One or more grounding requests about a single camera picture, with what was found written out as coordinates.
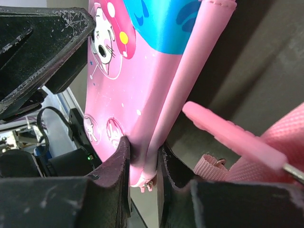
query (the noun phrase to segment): scratched black surface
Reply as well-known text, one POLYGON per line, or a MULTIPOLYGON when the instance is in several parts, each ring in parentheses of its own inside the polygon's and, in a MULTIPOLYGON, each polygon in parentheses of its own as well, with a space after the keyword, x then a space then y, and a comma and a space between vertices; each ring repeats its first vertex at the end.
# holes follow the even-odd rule
POLYGON ((47 86, 54 93, 68 87, 86 64, 82 44, 95 22, 78 8, 0 7, 0 16, 0 119, 4 119, 52 76, 55 79, 47 86))
POLYGON ((294 185, 207 182, 164 144, 158 160, 161 228, 302 228, 304 193, 294 185))

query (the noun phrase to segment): pink bag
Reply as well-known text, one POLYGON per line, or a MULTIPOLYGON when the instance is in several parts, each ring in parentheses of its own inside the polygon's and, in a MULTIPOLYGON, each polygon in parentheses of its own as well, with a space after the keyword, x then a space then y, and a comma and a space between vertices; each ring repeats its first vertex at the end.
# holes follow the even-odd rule
POLYGON ((235 8, 234 0, 89 0, 96 28, 85 128, 103 162, 128 137, 131 186, 151 185, 157 150, 235 8))

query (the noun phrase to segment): hello kitty print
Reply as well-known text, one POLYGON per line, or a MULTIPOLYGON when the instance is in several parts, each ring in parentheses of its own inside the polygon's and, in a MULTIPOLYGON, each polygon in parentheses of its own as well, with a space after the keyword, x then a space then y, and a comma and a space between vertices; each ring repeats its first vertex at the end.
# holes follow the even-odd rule
POLYGON ((96 66, 91 79, 100 70, 107 78, 116 80, 121 73, 123 58, 130 59, 134 55, 135 30, 121 2, 101 0, 92 8, 96 28, 89 42, 96 66))

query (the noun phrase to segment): pink fabric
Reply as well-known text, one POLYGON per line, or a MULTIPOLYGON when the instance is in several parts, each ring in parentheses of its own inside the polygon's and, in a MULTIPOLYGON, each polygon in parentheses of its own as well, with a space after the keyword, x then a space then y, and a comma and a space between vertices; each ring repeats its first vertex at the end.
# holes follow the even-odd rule
MULTIPOLYGON (((304 170, 304 103, 276 122, 260 138, 284 153, 291 165, 304 170)), ((197 163, 194 172, 207 180, 294 183, 288 174, 282 172, 282 175, 278 175, 269 167, 244 157, 226 173, 204 157, 205 155, 197 163)))

